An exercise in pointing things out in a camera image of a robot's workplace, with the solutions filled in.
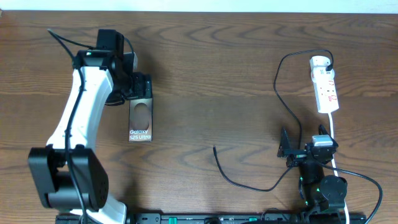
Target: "wood grain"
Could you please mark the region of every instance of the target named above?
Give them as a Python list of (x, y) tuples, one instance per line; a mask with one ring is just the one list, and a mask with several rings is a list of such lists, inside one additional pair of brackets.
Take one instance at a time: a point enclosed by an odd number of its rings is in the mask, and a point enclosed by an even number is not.
[[(133, 43), (139, 70), (154, 81), (154, 141), (127, 141), (128, 105), (106, 107), (97, 155), (110, 191), (135, 210), (261, 212), (303, 207), (293, 170), (270, 193), (229, 185), (211, 150), (235, 181), (269, 187), (285, 170), (276, 158), (280, 128), (297, 124), (274, 95), (279, 60), (298, 50), (335, 56), (340, 109), (334, 113), (339, 167), (375, 178), (384, 189), (373, 223), (398, 222), (398, 20), (395, 15), (5, 11), (0, 18), (0, 223), (53, 223), (27, 166), (62, 115), (72, 83), (70, 60), (46, 28), (94, 44), (98, 29)], [(308, 60), (288, 59), (277, 88), (302, 120), (307, 142), (318, 114)], [(377, 189), (348, 179), (348, 208), (369, 215)]]

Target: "white robotic arm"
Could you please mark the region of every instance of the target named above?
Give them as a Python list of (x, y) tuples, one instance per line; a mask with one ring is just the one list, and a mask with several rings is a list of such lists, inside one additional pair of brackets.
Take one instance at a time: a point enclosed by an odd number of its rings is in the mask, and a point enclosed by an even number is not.
[[(29, 154), (40, 200), (44, 207), (86, 213), (99, 223), (124, 224), (127, 206), (108, 193), (108, 175), (95, 156), (96, 135), (104, 105), (152, 98), (150, 76), (133, 72), (136, 55), (127, 39), (132, 52), (123, 53), (125, 38), (115, 30), (99, 30), (97, 47), (80, 50), (76, 57), (60, 39), (72, 41), (49, 32), (70, 54), (75, 69), (72, 90), (55, 132), (45, 148), (32, 148)], [(69, 162), (69, 172), (58, 170)]]
[[(79, 144), (95, 152), (98, 125), (106, 99), (112, 92), (113, 80), (109, 70), (101, 70), (99, 67), (82, 67), (81, 70), (85, 80), (85, 90), (76, 110), (75, 119), (73, 119), (70, 147), (74, 149)], [(75, 69), (73, 71), (72, 90), (61, 121), (47, 141), (47, 145), (52, 144), (54, 149), (65, 148), (65, 129), (76, 102), (80, 85), (79, 73)], [(83, 212), (81, 209), (73, 209), (71, 213), (82, 215)], [(87, 210), (87, 214), (100, 223), (123, 224), (126, 220), (127, 206), (108, 194), (103, 208), (99, 209), (98, 212)]]
[[(72, 122), (70, 147), (74, 149), (77, 144), (81, 144), (95, 152), (98, 125), (106, 99), (112, 92), (113, 80), (109, 70), (101, 70), (99, 67), (82, 67), (81, 71), (85, 79), (85, 90)], [(61, 121), (47, 141), (47, 145), (52, 144), (54, 149), (65, 148), (65, 129), (76, 102), (80, 84), (79, 73), (75, 69), (72, 90)]]

